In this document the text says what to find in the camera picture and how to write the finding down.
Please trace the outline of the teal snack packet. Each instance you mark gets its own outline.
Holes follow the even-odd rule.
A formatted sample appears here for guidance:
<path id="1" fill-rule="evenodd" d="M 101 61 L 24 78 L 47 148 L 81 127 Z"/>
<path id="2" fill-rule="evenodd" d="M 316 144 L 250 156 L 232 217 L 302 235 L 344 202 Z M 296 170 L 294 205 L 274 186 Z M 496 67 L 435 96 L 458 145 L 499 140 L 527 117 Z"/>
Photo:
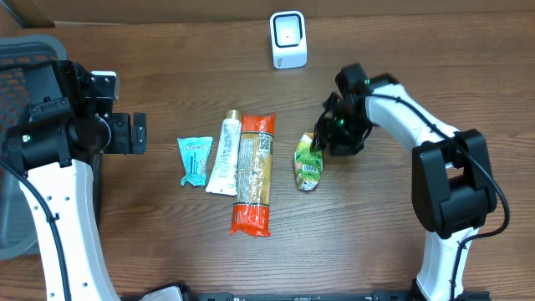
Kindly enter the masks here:
<path id="1" fill-rule="evenodd" d="M 177 139 L 186 173 L 181 179 L 182 186 L 186 183 L 192 186 L 206 185 L 207 164 L 212 143 L 213 138 L 210 136 Z"/>

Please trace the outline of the white tube gold cap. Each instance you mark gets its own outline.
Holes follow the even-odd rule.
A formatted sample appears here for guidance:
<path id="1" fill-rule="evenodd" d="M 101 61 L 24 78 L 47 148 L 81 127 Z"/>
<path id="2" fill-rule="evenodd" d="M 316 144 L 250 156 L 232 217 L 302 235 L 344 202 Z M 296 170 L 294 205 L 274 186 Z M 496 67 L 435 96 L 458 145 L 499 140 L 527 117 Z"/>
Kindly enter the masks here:
<path id="1" fill-rule="evenodd" d="M 241 129 L 242 113 L 238 110 L 227 110 L 206 192 L 227 196 L 237 194 L 237 161 Z"/>

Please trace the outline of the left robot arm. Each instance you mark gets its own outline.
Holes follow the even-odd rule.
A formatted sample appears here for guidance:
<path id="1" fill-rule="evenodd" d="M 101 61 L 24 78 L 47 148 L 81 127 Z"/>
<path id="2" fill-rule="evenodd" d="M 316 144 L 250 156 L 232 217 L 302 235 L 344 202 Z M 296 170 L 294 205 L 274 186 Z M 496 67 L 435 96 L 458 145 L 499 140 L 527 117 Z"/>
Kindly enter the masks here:
<path id="1" fill-rule="evenodd" d="M 120 80 L 70 60 L 7 64 L 23 73 L 29 119 L 8 129 L 2 166 L 36 228 L 49 300 L 118 300 L 94 213 L 92 157 L 146 151 L 146 115 L 114 113 Z"/>

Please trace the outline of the orange spaghetti packet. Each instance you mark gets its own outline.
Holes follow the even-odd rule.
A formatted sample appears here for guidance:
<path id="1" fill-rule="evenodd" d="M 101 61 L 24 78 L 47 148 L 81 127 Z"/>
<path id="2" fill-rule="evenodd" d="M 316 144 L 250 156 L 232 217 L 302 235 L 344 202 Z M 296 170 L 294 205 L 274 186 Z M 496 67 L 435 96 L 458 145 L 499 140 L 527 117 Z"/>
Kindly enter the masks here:
<path id="1" fill-rule="evenodd" d="M 237 195 L 231 233 L 269 237 L 270 196 L 276 115 L 249 115 L 242 119 L 237 163 Z"/>

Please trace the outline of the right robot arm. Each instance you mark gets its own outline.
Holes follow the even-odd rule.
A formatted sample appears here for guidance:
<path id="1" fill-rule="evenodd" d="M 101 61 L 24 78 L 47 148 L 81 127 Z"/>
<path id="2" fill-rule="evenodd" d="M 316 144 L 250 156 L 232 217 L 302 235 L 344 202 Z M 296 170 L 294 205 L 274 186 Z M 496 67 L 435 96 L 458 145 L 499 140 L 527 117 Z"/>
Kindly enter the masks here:
<path id="1" fill-rule="evenodd" d="M 342 68 L 324 102 L 312 147 L 354 156 L 380 127 L 410 153 L 411 202 L 425 229 L 424 257 L 398 300 L 488 300 L 462 285 L 471 242 L 497 207 L 484 136 L 448 125 L 413 100 L 392 75 L 369 77 L 360 64 Z"/>

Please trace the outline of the green snack pouch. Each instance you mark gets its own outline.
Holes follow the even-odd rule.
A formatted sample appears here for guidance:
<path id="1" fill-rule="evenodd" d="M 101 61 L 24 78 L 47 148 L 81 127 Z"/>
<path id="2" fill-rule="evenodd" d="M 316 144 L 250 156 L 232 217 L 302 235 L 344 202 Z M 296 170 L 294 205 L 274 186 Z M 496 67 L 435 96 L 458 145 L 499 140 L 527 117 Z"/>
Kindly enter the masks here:
<path id="1" fill-rule="evenodd" d="M 319 184 L 323 172 L 321 150 L 312 150 L 313 134 L 304 133 L 294 152 L 296 187 L 300 191 L 312 191 Z"/>

